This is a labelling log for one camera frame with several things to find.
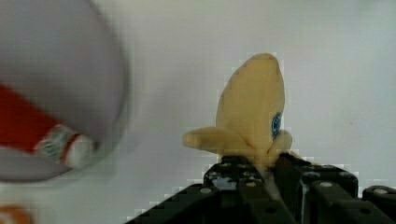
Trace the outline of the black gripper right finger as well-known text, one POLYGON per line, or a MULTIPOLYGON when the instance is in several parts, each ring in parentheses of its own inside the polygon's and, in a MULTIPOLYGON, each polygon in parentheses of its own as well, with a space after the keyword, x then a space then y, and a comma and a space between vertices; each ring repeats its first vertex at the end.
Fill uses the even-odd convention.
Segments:
POLYGON ((274 168, 283 203, 298 224, 395 224, 395 189, 371 186, 333 165, 283 154, 274 168))

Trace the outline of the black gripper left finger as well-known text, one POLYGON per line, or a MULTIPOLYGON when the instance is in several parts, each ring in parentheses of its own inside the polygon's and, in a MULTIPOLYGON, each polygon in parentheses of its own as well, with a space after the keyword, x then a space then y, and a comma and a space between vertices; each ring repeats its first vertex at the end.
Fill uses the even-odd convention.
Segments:
POLYGON ((225 156, 193 184, 126 224, 296 224, 248 159, 225 156))

